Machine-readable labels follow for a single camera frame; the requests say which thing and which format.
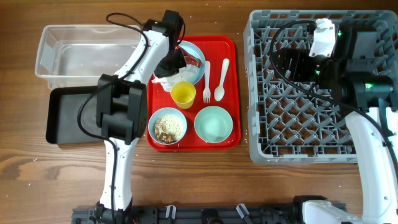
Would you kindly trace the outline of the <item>red snack wrapper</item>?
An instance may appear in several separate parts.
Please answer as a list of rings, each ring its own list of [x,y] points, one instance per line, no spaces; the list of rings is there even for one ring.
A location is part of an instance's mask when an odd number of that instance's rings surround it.
[[[195,56],[193,56],[192,54],[183,51],[183,57],[184,57],[184,61],[187,65],[193,65],[195,67],[200,68],[202,65],[202,62],[199,58],[196,58]]]

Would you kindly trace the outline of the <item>white napkin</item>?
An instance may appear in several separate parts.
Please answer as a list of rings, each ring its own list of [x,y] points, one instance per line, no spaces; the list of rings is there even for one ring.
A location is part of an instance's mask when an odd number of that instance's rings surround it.
[[[199,76],[200,68],[194,65],[187,65],[171,77],[157,78],[152,80],[153,84],[160,84],[164,91],[170,92],[172,87],[178,82],[189,82],[194,84]]]

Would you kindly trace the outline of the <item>yellow plastic cup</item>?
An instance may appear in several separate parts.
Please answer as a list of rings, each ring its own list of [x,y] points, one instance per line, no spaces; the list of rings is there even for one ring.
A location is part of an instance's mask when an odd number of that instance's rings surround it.
[[[189,109],[196,97],[195,86],[187,81],[176,83],[171,89],[171,97],[175,104],[181,109]]]

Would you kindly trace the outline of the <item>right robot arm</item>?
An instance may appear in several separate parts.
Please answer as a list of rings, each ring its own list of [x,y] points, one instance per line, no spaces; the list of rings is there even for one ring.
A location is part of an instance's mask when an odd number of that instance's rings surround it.
[[[330,202],[300,203],[304,223],[397,222],[397,88],[392,78],[375,75],[377,31],[342,24],[313,32],[310,49],[271,50],[275,74],[294,88],[314,82],[331,90],[327,102],[340,107],[356,150],[363,190],[363,214],[356,218]]]

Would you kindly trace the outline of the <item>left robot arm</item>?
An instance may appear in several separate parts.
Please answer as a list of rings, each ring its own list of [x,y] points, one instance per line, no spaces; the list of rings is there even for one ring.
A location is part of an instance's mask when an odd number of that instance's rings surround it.
[[[131,173],[134,150],[148,120],[147,84],[151,76],[171,77],[186,65],[177,49],[185,23],[167,10],[161,21],[149,19],[138,30],[141,39],[125,65],[98,80],[96,125],[106,146],[103,194],[90,217],[95,223],[131,223]]]

